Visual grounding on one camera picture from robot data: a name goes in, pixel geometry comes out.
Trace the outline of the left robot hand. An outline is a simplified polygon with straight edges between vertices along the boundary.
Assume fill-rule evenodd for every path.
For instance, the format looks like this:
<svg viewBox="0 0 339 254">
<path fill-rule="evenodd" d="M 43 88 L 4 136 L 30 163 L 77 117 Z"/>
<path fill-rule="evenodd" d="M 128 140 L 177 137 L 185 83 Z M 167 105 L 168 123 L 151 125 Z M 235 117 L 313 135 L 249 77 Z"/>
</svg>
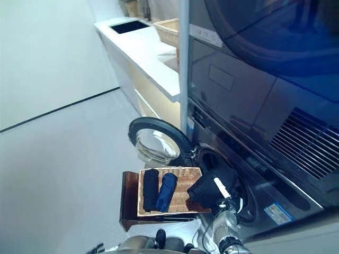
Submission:
<svg viewBox="0 0 339 254">
<path fill-rule="evenodd" d="M 99 243 L 95 247 L 93 247 L 91 250 L 86 252 L 86 254 L 97 254 L 97 253 L 102 253 L 102 252 L 105 252 L 104 243 Z"/>
</svg>

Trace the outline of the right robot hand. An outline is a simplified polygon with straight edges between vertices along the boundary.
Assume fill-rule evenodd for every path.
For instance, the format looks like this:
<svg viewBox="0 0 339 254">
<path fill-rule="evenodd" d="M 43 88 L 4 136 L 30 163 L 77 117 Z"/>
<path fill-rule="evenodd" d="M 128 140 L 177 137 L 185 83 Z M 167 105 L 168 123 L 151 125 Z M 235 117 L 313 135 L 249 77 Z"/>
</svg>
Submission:
<svg viewBox="0 0 339 254">
<path fill-rule="evenodd" d="M 236 210 L 238 208 L 239 194 L 233 190 L 229 192 L 218 177 L 214 177 L 213 181 L 221 193 L 221 198 L 217 200 L 217 206 L 227 210 Z"/>
</svg>

